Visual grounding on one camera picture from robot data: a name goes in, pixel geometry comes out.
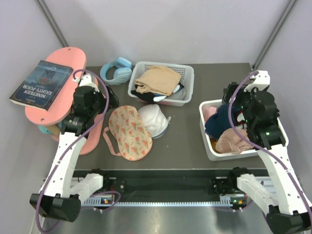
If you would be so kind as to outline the white mesh laundry bag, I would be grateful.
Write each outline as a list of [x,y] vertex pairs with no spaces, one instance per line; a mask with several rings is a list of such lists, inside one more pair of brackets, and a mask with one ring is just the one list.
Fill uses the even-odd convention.
[[171,117],[166,117],[158,104],[149,104],[141,107],[138,114],[152,139],[163,136],[170,124]]

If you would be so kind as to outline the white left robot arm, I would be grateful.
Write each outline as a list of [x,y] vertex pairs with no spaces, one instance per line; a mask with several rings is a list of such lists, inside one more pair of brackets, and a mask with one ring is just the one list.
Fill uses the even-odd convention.
[[73,222],[94,192],[103,194],[110,189],[110,180],[97,173],[87,174],[75,186],[71,185],[80,152],[109,108],[109,91],[103,94],[93,82],[94,77],[88,72],[80,78],[73,94],[72,113],[61,124],[58,149],[48,177],[40,191],[31,194],[30,204],[36,210],[36,218]]

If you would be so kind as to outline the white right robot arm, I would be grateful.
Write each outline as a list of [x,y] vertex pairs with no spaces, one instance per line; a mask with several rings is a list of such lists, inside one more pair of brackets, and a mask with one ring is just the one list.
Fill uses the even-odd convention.
[[228,173],[228,188],[244,192],[262,211],[274,234],[295,234],[312,229],[312,203],[308,200],[291,165],[286,133],[279,121],[274,96],[268,92],[267,71],[252,71],[240,84],[224,89],[231,128],[253,146],[263,161],[276,194],[264,187],[246,168]]

